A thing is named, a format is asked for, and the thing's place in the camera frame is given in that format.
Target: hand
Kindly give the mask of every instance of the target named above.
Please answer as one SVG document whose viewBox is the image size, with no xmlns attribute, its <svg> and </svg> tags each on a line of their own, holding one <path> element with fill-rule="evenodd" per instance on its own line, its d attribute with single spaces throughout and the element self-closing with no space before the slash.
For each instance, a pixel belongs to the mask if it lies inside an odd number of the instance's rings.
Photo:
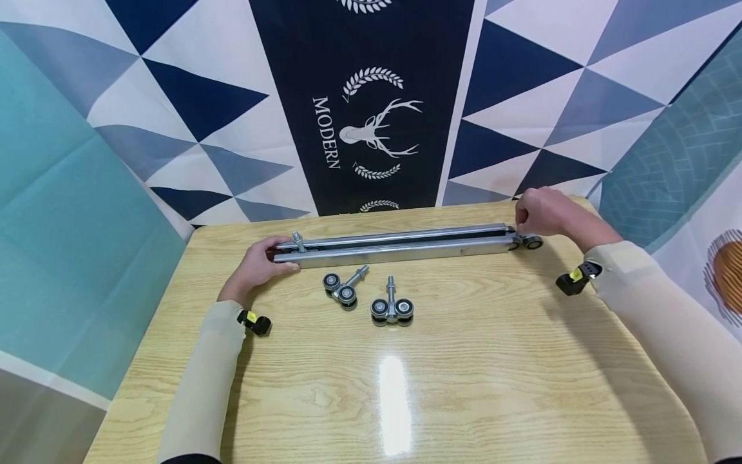
<svg viewBox="0 0 742 464">
<path fill-rule="evenodd" d="M 268 257 L 269 250 L 281 242 L 291 241 L 285 235 L 274 235 L 252 244 L 240 265 L 227 279 L 217 301 L 234 300 L 243 307 L 247 305 L 247 293 L 258 285 L 265 284 L 277 275 L 299 270 L 296 263 L 276 264 Z"/>
<path fill-rule="evenodd" d="M 603 219 L 549 187 L 526 190 L 516 203 L 515 221 L 522 235 L 565 235 L 582 252 L 622 240 Z"/>
</svg>

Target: light blue triangle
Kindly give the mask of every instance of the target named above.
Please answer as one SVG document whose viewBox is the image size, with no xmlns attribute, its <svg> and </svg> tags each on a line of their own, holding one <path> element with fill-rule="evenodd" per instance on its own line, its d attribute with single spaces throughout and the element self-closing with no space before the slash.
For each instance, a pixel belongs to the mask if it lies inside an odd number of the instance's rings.
<svg viewBox="0 0 742 464">
<path fill-rule="evenodd" d="M 662 107 L 662 103 L 585 69 L 546 146 Z"/>
<path fill-rule="evenodd" d="M 740 0 L 619 0 L 589 64 Z"/>
<path fill-rule="evenodd" d="M 268 203 L 255 203 L 253 201 L 243 200 L 242 198 L 235 198 L 235 200 L 237 200 L 237 204 L 240 205 L 240 208 L 242 208 L 242 211 L 250 222 L 295 219 L 309 214 L 308 211 L 286 208 L 285 206 L 270 205 Z"/>
<path fill-rule="evenodd" d="M 492 13 L 493 11 L 499 10 L 511 1 L 513 0 L 487 0 L 487 6 L 485 7 L 485 16 Z"/>
<path fill-rule="evenodd" d="M 241 156 L 224 148 L 201 145 L 233 195 L 247 192 L 277 177 L 291 166 Z"/>
<path fill-rule="evenodd" d="M 5 32 L 84 117 L 139 57 L 56 27 L 0 22 Z"/>
<path fill-rule="evenodd" d="M 460 183 L 451 182 L 450 180 L 446 185 L 446 192 L 443 194 L 443 206 L 491 203 L 493 201 L 503 200 L 510 200 L 510 196 L 465 186 Z"/>
<path fill-rule="evenodd" d="M 196 145 L 195 142 L 166 137 L 129 125 L 104 125 L 96 130 L 145 182 L 179 154 Z"/>
</svg>

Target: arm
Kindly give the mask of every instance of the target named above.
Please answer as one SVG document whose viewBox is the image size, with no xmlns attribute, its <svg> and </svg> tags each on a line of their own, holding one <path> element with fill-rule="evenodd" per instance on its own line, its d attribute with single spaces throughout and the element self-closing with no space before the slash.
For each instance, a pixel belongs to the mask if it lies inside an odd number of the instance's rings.
<svg viewBox="0 0 742 464">
<path fill-rule="evenodd" d="M 245 339 L 237 315 L 254 287 L 298 269 L 293 263 L 274 264 L 266 254 L 275 244 L 290 240 L 276 236 L 253 244 L 206 313 L 162 431 L 157 462 L 189 454 L 209 457 L 203 462 L 220 459 L 229 391 Z"/>
<path fill-rule="evenodd" d="M 521 233 L 562 234 L 603 266 L 598 296 L 638 340 L 686 406 L 709 462 L 742 457 L 742 344 L 643 249 L 549 188 L 516 207 Z"/>
</svg>

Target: deer head logo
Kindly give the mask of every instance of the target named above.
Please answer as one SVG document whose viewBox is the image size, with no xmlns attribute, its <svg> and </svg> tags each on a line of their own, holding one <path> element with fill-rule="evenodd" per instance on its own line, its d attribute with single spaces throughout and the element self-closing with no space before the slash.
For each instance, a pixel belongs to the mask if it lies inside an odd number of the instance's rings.
<svg viewBox="0 0 742 464">
<path fill-rule="evenodd" d="M 389 127 L 388 124 L 381 124 L 381 122 L 384 121 L 384 117 L 393 109 L 409 108 L 411 110 L 417 111 L 418 113 L 422 113 L 419 108 L 416 108 L 414 106 L 415 103 L 422 103 L 421 101 L 410 100 L 409 102 L 398 103 L 399 100 L 401 99 L 398 98 L 392 100 L 392 102 L 387 105 L 387 107 L 381 113 L 376 114 L 375 116 L 371 116 L 369 119 L 367 119 L 364 127 L 353 127 L 352 125 L 343 127 L 340 130 L 340 140 L 344 141 L 345 143 L 356 143 L 363 140 L 370 148 L 381 150 L 392 158 L 399 158 L 398 155 L 402 154 L 417 153 L 417 151 L 413 150 L 420 145 L 419 143 L 413 147 L 409 147 L 407 150 L 404 151 L 390 151 L 386 146 L 384 146 L 384 143 L 382 142 L 382 140 L 388 140 L 389 137 L 381 137 L 376 134 L 376 131 L 378 129 Z"/>
</svg>

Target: navy blue banner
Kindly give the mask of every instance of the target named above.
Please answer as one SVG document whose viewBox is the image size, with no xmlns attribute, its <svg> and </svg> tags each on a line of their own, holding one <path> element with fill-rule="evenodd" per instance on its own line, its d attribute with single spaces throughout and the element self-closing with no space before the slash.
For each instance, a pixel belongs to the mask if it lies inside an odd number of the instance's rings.
<svg viewBox="0 0 742 464">
<path fill-rule="evenodd" d="M 434 206 L 473 0 L 251 0 L 320 215 Z"/>
</svg>

